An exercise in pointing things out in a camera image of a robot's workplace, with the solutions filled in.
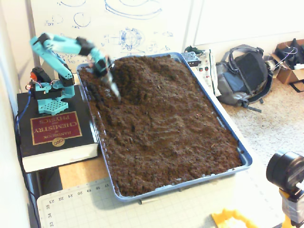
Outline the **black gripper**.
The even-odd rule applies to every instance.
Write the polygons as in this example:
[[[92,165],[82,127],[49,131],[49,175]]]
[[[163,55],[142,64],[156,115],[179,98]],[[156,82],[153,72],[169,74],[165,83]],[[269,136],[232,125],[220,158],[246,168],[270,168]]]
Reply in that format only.
[[[112,90],[118,100],[121,99],[118,87],[113,81],[113,75],[110,72],[113,69],[113,62],[110,58],[105,62],[104,60],[99,60],[93,63],[93,73],[96,77],[103,77],[103,82]]]

